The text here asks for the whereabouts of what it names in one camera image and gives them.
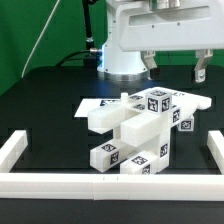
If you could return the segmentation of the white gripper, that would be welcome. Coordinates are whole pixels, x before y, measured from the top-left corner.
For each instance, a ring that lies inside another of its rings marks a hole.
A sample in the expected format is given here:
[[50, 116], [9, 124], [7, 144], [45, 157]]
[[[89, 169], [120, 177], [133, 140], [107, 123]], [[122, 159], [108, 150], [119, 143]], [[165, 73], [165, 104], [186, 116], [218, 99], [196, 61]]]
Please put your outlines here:
[[149, 0], [128, 2], [117, 8], [116, 35], [123, 51], [142, 51], [148, 79], [157, 69], [155, 51], [197, 50], [194, 80], [202, 83], [211, 49], [224, 49], [224, 0], [180, 0], [177, 8], [157, 10]]

